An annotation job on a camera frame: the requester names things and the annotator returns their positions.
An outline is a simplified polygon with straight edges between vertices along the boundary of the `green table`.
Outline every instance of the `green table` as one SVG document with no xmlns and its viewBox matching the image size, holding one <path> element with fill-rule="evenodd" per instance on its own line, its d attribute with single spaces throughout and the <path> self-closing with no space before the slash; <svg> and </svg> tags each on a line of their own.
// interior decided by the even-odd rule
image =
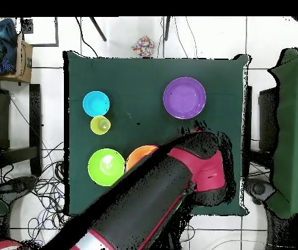
<svg viewBox="0 0 298 250">
<path fill-rule="evenodd" d="M 225 133 L 232 144 L 236 193 L 233 200 L 215 207 L 197 207 L 193 214 L 245 215 L 239 205 L 241 175 L 241 121 L 243 114 L 243 67 L 247 55 L 235 60 L 207 59 L 88 59 L 67 52 L 69 73 L 69 214 L 78 214 L 108 188 L 95 184 L 87 162 L 101 148 L 112 148 L 126 159 L 142 145 L 161 145 L 177 130 L 205 121 L 212 132 Z M 166 86 L 178 77 L 193 77 L 205 88 L 207 103 L 193 119 L 173 118 L 164 108 Z M 84 96 L 93 90 L 106 93 L 112 127 L 95 135 L 83 110 Z"/>
</svg>

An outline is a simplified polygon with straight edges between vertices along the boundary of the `purple plate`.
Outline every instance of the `purple plate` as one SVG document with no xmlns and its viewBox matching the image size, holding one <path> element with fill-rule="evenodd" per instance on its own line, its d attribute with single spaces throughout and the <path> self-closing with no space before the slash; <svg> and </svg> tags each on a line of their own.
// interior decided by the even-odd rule
<svg viewBox="0 0 298 250">
<path fill-rule="evenodd" d="M 163 101 L 170 115 L 179 119 L 190 119 L 204 108 L 205 90 L 196 79 L 180 77 L 166 87 Z"/>
</svg>

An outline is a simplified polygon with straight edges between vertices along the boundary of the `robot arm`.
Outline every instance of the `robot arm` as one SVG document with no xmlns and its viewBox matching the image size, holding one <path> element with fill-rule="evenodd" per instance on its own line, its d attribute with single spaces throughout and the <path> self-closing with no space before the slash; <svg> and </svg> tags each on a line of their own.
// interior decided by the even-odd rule
<svg viewBox="0 0 298 250">
<path fill-rule="evenodd" d="M 196 132 L 160 146 L 41 250 L 150 249 L 186 197 L 195 193 L 204 206 L 224 198 L 217 144 L 213 134 Z"/>
</svg>

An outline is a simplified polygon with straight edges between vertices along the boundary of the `blue cup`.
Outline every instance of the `blue cup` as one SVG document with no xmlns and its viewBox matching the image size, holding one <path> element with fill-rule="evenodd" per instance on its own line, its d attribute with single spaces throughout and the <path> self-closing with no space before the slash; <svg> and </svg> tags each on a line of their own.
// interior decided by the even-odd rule
<svg viewBox="0 0 298 250">
<path fill-rule="evenodd" d="M 110 108 L 110 99 L 101 91 L 92 91 L 83 99 L 83 110 L 91 117 L 104 116 Z"/>
</svg>

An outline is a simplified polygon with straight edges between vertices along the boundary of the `blue fabric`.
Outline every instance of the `blue fabric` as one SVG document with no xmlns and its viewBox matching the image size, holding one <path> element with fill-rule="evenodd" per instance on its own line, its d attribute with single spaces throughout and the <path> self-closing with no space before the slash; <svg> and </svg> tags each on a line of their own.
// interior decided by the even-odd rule
<svg viewBox="0 0 298 250">
<path fill-rule="evenodd" d="M 16 42 L 18 35 L 13 21 L 6 18 L 0 21 L 0 75 L 16 70 Z"/>
<path fill-rule="evenodd" d="M 13 66 L 8 61 L 8 55 L 6 53 L 4 54 L 4 57 L 0 60 L 0 76 L 11 71 L 13 71 Z"/>
</svg>

